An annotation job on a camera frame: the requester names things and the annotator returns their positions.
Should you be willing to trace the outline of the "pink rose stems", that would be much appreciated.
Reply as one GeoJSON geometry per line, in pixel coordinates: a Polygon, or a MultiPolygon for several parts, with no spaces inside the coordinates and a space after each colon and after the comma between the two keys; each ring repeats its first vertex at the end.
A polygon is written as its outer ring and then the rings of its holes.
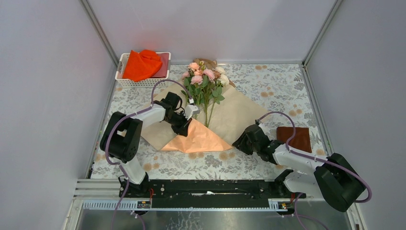
{"type": "Polygon", "coordinates": [[[224,68],[218,66],[216,70],[206,67],[203,62],[192,62],[183,73],[181,82],[192,95],[197,106],[203,108],[204,125],[208,127],[211,122],[214,105],[220,104],[225,98],[223,88],[230,84],[224,68]]]}

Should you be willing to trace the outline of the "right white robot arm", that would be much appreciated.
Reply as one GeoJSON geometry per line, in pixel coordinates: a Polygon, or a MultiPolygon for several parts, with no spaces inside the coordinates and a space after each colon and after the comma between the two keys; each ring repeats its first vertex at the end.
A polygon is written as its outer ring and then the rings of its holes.
{"type": "Polygon", "coordinates": [[[368,188],[342,155],[313,156],[284,141],[269,139],[262,125],[248,126],[232,145],[247,155],[256,153],[263,161],[287,166],[275,179],[274,190],[281,197],[303,193],[345,212],[368,188]]]}

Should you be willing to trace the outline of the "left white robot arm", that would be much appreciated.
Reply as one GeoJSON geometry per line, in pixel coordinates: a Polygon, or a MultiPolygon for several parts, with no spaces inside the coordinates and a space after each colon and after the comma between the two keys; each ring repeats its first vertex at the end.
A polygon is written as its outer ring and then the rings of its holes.
{"type": "Polygon", "coordinates": [[[142,130],[164,121],[170,124],[175,134],[186,137],[193,115],[199,112],[192,99],[182,107],[182,99],[172,92],[139,112],[130,115],[115,112],[102,135],[100,149],[109,164],[118,165],[123,170],[125,179],[131,183],[130,191],[142,197],[147,194],[149,186],[145,181],[147,173],[136,158],[142,130]]]}

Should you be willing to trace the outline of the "beige orange wrapping paper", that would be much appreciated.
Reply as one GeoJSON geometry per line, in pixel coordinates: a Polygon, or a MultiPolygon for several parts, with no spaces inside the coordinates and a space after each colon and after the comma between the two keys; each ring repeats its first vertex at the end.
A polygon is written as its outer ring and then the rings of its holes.
{"type": "Polygon", "coordinates": [[[243,93],[228,85],[223,88],[224,100],[211,103],[208,114],[203,110],[192,119],[186,137],[176,135],[165,121],[142,129],[143,137],[157,150],[179,150],[183,153],[224,151],[255,123],[267,110],[243,93]]]}

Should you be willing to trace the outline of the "white plastic basket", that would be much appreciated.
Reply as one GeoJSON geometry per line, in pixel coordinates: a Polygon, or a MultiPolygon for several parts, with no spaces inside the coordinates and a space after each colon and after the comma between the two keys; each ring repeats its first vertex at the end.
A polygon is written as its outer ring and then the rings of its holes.
{"type": "Polygon", "coordinates": [[[124,74],[129,57],[130,57],[130,53],[122,53],[121,57],[119,59],[119,62],[118,62],[117,69],[116,69],[115,80],[118,84],[121,85],[122,88],[152,88],[160,80],[169,78],[171,56],[170,56],[170,61],[169,61],[166,78],[161,78],[161,79],[148,78],[148,79],[140,80],[140,81],[124,79],[123,74],[124,74]]]}

